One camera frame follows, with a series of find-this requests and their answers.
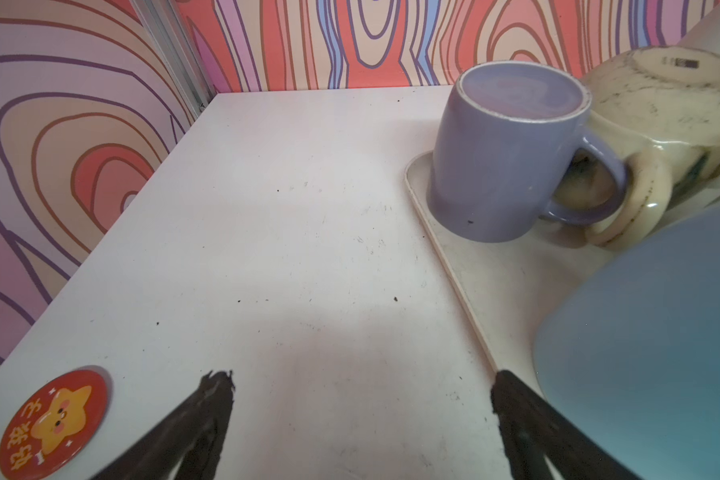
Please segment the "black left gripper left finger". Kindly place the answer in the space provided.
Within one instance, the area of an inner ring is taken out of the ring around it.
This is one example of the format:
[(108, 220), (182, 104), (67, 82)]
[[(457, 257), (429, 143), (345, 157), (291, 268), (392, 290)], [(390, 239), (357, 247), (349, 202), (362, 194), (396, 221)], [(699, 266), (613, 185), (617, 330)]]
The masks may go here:
[(198, 388), (96, 479), (213, 479), (233, 411), (231, 371), (210, 372)]

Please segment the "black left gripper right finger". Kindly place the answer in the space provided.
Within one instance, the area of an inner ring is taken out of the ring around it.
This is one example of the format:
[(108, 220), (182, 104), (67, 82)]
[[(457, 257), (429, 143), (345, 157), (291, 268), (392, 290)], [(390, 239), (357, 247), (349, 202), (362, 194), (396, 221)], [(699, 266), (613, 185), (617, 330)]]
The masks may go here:
[(504, 453), (514, 479), (635, 479), (619, 463), (509, 370), (491, 389)]

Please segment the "light blue ceramic mug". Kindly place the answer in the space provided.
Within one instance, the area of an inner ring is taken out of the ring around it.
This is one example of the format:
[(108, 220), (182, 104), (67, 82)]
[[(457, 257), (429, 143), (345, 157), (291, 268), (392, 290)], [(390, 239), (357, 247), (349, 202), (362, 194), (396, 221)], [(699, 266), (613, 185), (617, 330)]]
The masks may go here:
[(540, 324), (546, 400), (644, 479), (720, 479), (720, 203), (619, 255)]

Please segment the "beige rectangular tray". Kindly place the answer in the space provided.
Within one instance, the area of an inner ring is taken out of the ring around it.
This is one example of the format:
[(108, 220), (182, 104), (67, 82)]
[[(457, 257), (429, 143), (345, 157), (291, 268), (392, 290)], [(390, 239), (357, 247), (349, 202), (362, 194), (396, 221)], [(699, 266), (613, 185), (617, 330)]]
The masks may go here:
[(404, 184), (459, 301), (492, 367), (512, 371), (542, 392), (533, 363), (540, 324), (621, 254), (586, 247), (575, 231), (548, 222), (508, 243), (463, 239), (427, 208), (430, 167), (429, 154), (417, 156), (405, 169)]

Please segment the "purple ceramic mug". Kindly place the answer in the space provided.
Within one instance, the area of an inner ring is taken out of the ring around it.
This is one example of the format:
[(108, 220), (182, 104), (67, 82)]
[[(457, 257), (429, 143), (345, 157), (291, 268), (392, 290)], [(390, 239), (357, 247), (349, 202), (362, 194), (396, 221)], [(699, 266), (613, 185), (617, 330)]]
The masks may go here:
[[(590, 90), (569, 73), (524, 61), (493, 61), (463, 72), (447, 100), (432, 153), (427, 205), (452, 233), (500, 243), (541, 216), (574, 226), (602, 221), (622, 205), (623, 161), (587, 125)], [(613, 192), (587, 209), (554, 199), (574, 155), (584, 150), (608, 172)]]

